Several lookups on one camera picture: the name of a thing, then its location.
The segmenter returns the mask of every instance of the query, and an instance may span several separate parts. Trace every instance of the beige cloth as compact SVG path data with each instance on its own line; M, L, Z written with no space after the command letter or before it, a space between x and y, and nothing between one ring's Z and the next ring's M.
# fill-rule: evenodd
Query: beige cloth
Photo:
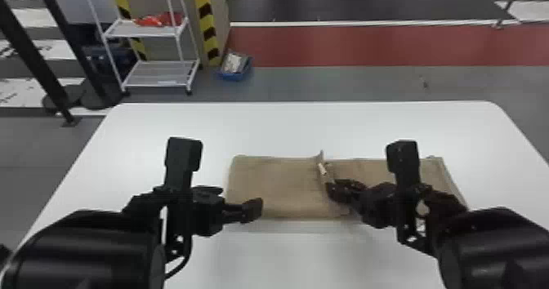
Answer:
M395 182L384 159L324 161L322 152L311 158L234 157L226 190L227 202L263 198L263 217L291 219L335 219L348 216L349 208L328 197L319 163L336 179L358 180L368 187ZM422 180L435 189L460 199L442 158L421 160Z

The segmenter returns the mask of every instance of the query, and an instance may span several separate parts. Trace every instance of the blue basket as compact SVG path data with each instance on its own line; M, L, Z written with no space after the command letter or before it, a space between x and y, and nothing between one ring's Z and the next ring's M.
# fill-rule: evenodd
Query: blue basket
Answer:
M248 62L246 63L246 66L244 66L244 70L242 73L223 73L222 71L219 71L219 76L227 81L233 81L238 82L244 79L246 75L250 72L250 69L252 68L252 58L248 59Z

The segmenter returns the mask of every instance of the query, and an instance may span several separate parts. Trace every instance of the wall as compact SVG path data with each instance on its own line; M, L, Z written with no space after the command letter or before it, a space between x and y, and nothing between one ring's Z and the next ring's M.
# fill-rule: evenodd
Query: wall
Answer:
M114 0L92 0L100 21L109 23L116 18ZM70 23L93 23L92 12L86 0L57 0Z

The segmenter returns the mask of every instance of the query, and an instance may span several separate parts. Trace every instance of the black cable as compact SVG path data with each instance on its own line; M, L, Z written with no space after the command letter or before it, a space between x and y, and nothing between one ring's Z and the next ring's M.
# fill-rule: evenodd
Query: black cable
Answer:
M183 258L183 260L177 265L177 267L173 268L172 271L166 273L166 279L169 279L170 277L176 275L189 262L190 252L193 249L193 237L192 236L185 237L185 239L183 240L183 243L185 245L185 247L184 247L184 251L185 251L184 257L185 258Z

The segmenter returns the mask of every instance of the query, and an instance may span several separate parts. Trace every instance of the black metal pole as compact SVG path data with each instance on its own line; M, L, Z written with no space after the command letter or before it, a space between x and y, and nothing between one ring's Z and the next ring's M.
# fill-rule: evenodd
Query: black metal pole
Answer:
M509 1L507 1L507 4L506 4L505 7L503 8L503 10L504 10L505 12L509 12L509 9L511 9L511 6L513 5L513 2L515 2L515 0L509 0ZM503 18L500 18L500 19L498 20L498 22L494 25L494 27L495 27L496 29L500 29L500 28L502 27L503 21L504 21L504 19L503 19Z
M69 96L50 67L47 66L40 52L34 47L33 41L11 11L6 0L0 0L0 30L2 30L7 40L17 50L20 58L38 82L40 82L44 91L51 97L51 100L61 114L63 114L67 123L74 123L74 116L68 109Z
M84 73L86 74L86 78L90 81L90 84L93 87L93 89L96 91L96 94L100 97L107 98L108 96L105 92L105 89L103 88L103 86L101 86L99 78L97 77L96 73L92 70L90 63L87 61L86 54L84 54L84 51L82 50L82 46L78 42L76 42L77 39L74 37L74 31L70 29L69 22L67 22L67 19L63 14L63 11L59 7L59 4L57 4L56 0L43 0L43 1L44 3L46 3L46 7L50 11L54 20L56 20L57 27L59 27L59 30L65 36L67 43L70 45L70 48L73 50L74 55L76 56L76 59L82 66Z

